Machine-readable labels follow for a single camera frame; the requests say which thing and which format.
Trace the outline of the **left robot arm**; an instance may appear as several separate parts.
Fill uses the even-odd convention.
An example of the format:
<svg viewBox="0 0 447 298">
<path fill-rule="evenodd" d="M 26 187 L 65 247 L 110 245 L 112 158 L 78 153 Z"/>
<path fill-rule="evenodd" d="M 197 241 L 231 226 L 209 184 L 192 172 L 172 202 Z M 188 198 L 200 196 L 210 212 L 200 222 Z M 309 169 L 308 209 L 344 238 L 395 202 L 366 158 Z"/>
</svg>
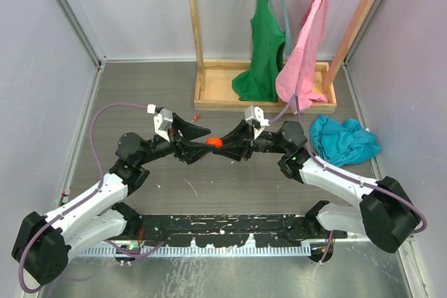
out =
<svg viewBox="0 0 447 298">
<path fill-rule="evenodd" d="M 136 192 L 149 176 L 145 164 L 173 155 L 192 164 L 213 150 L 198 138 L 210 129 L 189 123 L 177 114 L 150 105 L 154 115 L 154 137 L 125 133 L 115 152 L 116 163 L 101 171 L 99 181 L 65 205 L 22 220 L 13 245 L 12 257 L 19 264 L 22 289 L 34 292 L 24 281 L 28 273 L 44 286 L 56 279 L 68 263 L 85 249 L 113 237 L 133 239 L 140 231 L 139 214 L 122 201 Z"/>
</svg>

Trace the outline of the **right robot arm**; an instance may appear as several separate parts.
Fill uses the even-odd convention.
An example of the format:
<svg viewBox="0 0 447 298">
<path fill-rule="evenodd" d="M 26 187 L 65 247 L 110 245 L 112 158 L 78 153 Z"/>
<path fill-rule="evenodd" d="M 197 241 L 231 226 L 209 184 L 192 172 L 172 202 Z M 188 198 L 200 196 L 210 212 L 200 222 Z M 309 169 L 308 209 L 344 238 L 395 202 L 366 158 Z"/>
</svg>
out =
<svg viewBox="0 0 447 298">
<path fill-rule="evenodd" d="M 257 152 L 281 154 L 278 166 L 285 177 L 348 202 L 347 206 L 322 202 L 315 207 L 306 221 L 313 237 L 321 238 L 333 230 L 361 234 L 382 251 L 394 253 L 409 235 L 425 226 L 422 214 L 396 179 L 362 177 L 312 155 L 296 121 L 284 122 L 276 132 L 259 131 L 241 121 L 214 150 L 234 161 L 248 160 Z"/>
</svg>

